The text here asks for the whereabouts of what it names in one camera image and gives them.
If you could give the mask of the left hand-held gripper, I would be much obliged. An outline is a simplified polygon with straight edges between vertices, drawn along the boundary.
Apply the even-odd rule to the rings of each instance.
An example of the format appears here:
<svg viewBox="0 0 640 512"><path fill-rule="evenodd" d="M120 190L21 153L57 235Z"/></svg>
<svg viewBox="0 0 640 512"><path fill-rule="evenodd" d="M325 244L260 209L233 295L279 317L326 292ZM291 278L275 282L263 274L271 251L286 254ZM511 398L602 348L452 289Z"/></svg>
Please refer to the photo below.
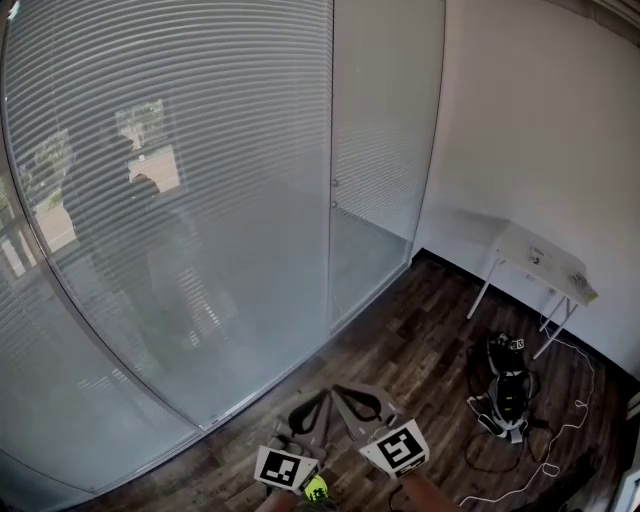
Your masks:
<svg viewBox="0 0 640 512"><path fill-rule="evenodd" d="M278 418L267 445L260 445L254 479L296 495L323 468L332 409L332 393L322 389L302 395L288 413Z"/></svg>

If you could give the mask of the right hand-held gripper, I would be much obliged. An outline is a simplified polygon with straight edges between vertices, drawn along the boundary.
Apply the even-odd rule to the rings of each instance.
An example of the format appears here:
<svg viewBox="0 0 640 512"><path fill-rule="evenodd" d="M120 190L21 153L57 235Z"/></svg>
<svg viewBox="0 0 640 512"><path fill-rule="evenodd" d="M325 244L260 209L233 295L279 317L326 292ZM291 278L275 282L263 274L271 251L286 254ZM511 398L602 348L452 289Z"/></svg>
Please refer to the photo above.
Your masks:
<svg viewBox="0 0 640 512"><path fill-rule="evenodd" d="M332 399L353 441L368 438L370 422L385 422L395 414L391 396L380 387L362 383L332 386ZM429 460L430 450L415 419L395 426L379 439L361 447L359 453L390 479L412 472Z"/></svg>

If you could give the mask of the white window blinds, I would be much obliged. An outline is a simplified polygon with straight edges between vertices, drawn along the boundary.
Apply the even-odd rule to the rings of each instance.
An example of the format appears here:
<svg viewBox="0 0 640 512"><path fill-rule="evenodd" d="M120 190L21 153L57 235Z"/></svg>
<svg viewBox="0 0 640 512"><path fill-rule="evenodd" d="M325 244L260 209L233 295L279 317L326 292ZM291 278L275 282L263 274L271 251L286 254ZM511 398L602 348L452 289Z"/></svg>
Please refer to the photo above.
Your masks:
<svg viewBox="0 0 640 512"><path fill-rule="evenodd" d="M331 0L18 0L10 155L53 272L203 429L327 334Z"/></svg>

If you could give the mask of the person's left forearm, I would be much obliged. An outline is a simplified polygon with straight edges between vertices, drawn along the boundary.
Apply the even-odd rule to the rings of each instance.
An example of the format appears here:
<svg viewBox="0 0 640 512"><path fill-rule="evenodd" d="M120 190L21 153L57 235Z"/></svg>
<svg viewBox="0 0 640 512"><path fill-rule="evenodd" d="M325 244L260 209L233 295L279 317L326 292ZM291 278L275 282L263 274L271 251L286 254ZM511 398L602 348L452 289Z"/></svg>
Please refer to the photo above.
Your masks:
<svg viewBox="0 0 640 512"><path fill-rule="evenodd" d="M300 498L292 493L273 491L255 510L255 512L292 512Z"/></svg>

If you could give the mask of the person's right forearm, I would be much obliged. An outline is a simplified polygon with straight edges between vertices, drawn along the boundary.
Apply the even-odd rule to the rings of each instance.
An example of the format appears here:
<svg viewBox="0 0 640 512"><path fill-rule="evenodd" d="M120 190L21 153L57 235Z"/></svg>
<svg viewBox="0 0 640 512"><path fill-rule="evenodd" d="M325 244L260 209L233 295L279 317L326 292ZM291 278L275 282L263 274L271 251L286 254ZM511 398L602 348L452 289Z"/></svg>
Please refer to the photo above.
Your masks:
<svg viewBox="0 0 640 512"><path fill-rule="evenodd" d="M400 478L413 512L463 512L439 487L417 471Z"/></svg>

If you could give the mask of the person's left green shoe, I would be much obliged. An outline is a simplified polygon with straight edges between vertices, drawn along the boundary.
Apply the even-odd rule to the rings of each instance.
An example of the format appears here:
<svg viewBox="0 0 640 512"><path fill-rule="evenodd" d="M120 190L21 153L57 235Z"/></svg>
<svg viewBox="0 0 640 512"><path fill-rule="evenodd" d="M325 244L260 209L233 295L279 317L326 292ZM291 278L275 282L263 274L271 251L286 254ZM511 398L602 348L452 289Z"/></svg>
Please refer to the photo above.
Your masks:
<svg viewBox="0 0 640 512"><path fill-rule="evenodd" d="M304 495L310 503L319 503L330 498L326 481L316 474L304 488Z"/></svg>

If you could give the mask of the white and black backpack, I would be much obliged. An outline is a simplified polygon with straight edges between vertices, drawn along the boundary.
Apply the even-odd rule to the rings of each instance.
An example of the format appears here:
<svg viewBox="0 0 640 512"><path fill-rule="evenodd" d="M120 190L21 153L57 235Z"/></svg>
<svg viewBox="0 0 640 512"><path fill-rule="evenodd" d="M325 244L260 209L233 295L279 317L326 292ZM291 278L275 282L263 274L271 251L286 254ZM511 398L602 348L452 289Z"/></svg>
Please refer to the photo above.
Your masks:
<svg viewBox="0 0 640 512"><path fill-rule="evenodd" d="M473 373L467 376L467 406L493 436L521 444L529 430L529 402L539 389L536 373L502 372L484 386Z"/></svg>

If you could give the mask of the white folding table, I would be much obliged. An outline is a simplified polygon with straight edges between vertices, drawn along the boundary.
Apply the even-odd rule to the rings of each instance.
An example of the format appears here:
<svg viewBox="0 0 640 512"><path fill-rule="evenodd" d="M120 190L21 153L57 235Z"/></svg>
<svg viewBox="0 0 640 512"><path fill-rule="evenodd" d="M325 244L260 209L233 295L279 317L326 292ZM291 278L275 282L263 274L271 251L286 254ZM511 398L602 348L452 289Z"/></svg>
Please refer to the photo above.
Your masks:
<svg viewBox="0 0 640 512"><path fill-rule="evenodd" d="M531 245L542 248L552 255L553 266L551 268L541 268L529 262ZM547 328L553 315L559 308L565 306L564 320L557 326L552 334L547 336L545 343L533 355L533 359L536 360L557 339L576 310L579 307L587 308L593 302L587 303L582 299L569 280L569 276L575 272L581 272L587 278L586 265L578 257L573 256L559 246L513 221L509 221L504 229L494 238L490 254L492 257L492 265L475 301L467 313L467 319L470 319L474 315L491 283L495 270L505 263L515 266L527 276L544 284L559 296L559 301L539 328L540 332L543 332Z"/></svg>

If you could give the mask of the yellow edged packet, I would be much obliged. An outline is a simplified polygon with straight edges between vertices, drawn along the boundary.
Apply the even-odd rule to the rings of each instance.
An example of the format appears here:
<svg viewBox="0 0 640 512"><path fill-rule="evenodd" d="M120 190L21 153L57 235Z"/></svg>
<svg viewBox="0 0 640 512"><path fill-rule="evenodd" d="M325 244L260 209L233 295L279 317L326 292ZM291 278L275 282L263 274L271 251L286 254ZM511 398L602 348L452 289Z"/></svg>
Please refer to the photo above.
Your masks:
<svg viewBox="0 0 640 512"><path fill-rule="evenodd" d="M569 280L574 286L576 292L587 303L598 298L598 293L593 289L585 275L581 272L575 272L569 276Z"/></svg>

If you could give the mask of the computer monitor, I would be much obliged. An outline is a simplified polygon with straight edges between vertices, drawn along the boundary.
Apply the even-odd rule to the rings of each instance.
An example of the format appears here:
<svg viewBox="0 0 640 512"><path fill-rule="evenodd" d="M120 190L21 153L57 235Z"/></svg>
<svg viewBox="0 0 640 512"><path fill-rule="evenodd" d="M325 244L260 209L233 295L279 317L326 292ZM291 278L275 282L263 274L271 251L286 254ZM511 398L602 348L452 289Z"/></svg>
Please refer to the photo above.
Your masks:
<svg viewBox="0 0 640 512"><path fill-rule="evenodd" d="M640 467L628 470L622 477L610 512L640 511Z"/></svg>

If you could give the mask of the partition frame post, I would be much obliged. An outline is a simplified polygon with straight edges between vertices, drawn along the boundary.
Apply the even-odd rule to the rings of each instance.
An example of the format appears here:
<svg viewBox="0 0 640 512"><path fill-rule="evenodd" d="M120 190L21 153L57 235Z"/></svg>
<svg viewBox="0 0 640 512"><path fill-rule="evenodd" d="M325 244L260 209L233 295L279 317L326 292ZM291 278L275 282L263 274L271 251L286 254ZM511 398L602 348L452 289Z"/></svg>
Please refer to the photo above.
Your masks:
<svg viewBox="0 0 640 512"><path fill-rule="evenodd" d="M334 188L331 180L334 179L334 143L335 143L335 7L336 0L327 0L327 7L330 13L327 16L329 30L329 82L328 82L328 174L327 174L327 285L326 285L326 333L327 339L334 336L335 327L333 320L333 290L332 290L332 222L333 210L331 201L334 201Z"/></svg>

